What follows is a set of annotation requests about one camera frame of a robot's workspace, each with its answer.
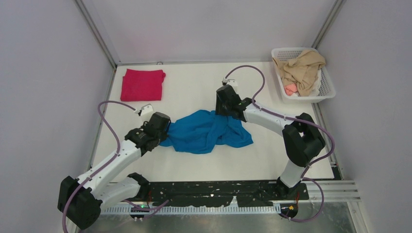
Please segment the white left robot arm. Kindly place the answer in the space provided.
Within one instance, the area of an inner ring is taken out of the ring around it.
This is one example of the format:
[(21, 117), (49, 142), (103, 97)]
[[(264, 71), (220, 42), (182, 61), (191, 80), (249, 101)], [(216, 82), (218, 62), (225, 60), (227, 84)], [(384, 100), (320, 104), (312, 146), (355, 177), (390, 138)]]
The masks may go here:
[(101, 212), (129, 198), (147, 200), (151, 189), (149, 181), (134, 172), (122, 181), (109, 183), (132, 162), (167, 138), (171, 119), (155, 112), (149, 121), (132, 129), (114, 150), (96, 167), (73, 178), (67, 176), (60, 184), (57, 208), (63, 213), (63, 220), (70, 219), (79, 229), (92, 226)]

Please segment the blue t shirt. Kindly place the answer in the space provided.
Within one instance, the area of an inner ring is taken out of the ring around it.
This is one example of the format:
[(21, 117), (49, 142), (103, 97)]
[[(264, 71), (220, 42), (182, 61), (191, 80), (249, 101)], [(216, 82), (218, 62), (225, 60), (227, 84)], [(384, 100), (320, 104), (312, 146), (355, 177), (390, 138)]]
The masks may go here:
[(198, 110), (171, 123), (162, 147), (173, 147), (177, 152), (211, 153), (216, 145), (242, 148), (253, 144), (251, 134), (242, 122), (215, 111)]

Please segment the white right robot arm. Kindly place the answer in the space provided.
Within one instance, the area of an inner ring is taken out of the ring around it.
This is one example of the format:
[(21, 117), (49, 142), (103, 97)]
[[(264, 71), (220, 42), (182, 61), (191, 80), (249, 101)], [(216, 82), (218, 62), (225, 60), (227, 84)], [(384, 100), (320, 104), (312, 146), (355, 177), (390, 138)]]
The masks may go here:
[(259, 106), (251, 98), (241, 99), (228, 84), (216, 91), (216, 114), (257, 124), (282, 136), (289, 160), (276, 181), (275, 192), (283, 199), (296, 194), (305, 169), (326, 145), (309, 114), (281, 115)]

